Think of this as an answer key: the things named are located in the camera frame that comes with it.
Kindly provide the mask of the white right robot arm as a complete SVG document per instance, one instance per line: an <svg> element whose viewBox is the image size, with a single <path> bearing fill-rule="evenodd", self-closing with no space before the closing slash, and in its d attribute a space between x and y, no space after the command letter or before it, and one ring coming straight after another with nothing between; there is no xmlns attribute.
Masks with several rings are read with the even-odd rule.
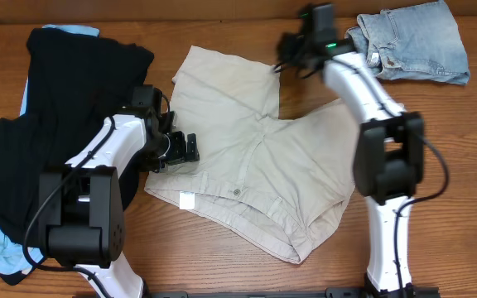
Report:
<svg viewBox="0 0 477 298"><path fill-rule="evenodd" d="M436 287L412 283L407 264L408 223L418 203L424 150L441 167L442 154L424 136L419 113L408 113L370 74L350 39L332 29L285 33L277 44L277 72L294 67L323 73L325 85L348 105L359 123L354 156L355 185L369 213L370 258L362 287L331 287L328 297L438 297Z"/></svg>

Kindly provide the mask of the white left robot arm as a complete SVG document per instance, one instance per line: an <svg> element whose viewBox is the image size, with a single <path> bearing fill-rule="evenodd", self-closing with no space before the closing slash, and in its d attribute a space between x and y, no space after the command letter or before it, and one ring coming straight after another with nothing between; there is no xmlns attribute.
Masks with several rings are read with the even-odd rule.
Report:
<svg viewBox="0 0 477 298"><path fill-rule="evenodd" d="M41 173L38 211L27 231L58 270L78 272L99 297L148 297L147 283L123 254L125 220L120 177L134 167L159 173L198 161L195 134L172 131L175 114L152 105L123 107L64 166Z"/></svg>

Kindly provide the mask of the black garment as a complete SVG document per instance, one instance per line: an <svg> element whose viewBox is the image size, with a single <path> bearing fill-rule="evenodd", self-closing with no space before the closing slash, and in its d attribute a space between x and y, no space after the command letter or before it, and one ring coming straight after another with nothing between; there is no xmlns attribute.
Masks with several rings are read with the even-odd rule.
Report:
<svg viewBox="0 0 477 298"><path fill-rule="evenodd" d="M39 181L47 167L63 166L100 131L105 118L129 103L154 60L148 49L59 28L36 28L26 42L26 110L0 119L0 230L28 246L36 264Z"/></svg>

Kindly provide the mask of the beige shorts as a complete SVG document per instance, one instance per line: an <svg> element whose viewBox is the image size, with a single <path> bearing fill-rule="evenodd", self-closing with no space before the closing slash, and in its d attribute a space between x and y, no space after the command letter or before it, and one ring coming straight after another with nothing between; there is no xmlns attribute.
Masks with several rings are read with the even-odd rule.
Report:
<svg viewBox="0 0 477 298"><path fill-rule="evenodd" d="M192 46L173 77L176 127L200 158L147 177L145 191L299 264L339 227L354 192L358 124L341 100L279 116L270 65Z"/></svg>

